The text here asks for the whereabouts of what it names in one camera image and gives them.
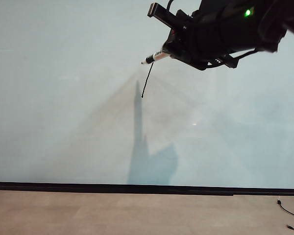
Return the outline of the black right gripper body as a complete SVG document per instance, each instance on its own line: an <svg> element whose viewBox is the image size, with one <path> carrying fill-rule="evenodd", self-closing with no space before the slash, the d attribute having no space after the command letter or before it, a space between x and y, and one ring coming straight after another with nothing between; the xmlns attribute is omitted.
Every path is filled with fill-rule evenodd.
<svg viewBox="0 0 294 235"><path fill-rule="evenodd" d="M174 39L178 48L175 57L204 63L204 70L226 65L236 68L239 59L232 57L234 51L221 33L224 9L203 12L198 9L187 15L181 9L173 16L168 37Z"/></svg>

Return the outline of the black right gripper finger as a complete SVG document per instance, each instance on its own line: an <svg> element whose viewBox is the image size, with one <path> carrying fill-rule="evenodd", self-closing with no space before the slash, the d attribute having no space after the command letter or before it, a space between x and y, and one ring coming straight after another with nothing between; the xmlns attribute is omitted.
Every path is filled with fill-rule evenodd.
<svg viewBox="0 0 294 235"><path fill-rule="evenodd" d="M181 57L175 57L175 56L172 56L172 59L175 59L175 60L178 60L184 64L187 64L199 71L204 71L204 63L202 61L193 61L193 60L187 60L185 58L181 58Z"/></svg>
<svg viewBox="0 0 294 235"><path fill-rule="evenodd" d="M168 37L167 40L162 45L162 51L169 55L177 55L178 48L176 47L176 43L174 39Z"/></svg>

